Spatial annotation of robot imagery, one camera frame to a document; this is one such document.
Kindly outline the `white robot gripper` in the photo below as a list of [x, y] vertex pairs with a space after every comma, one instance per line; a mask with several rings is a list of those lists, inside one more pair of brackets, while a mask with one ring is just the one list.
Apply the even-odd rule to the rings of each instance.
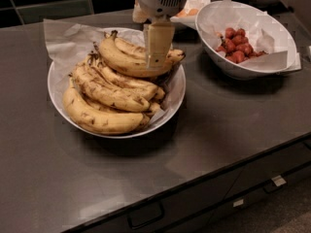
[[175, 33], [175, 27], [167, 17], [182, 11], [187, 0], [138, 0], [134, 3], [132, 19], [145, 23], [150, 17], [152, 22], [144, 25], [146, 62], [148, 68], [159, 69], [166, 60]]

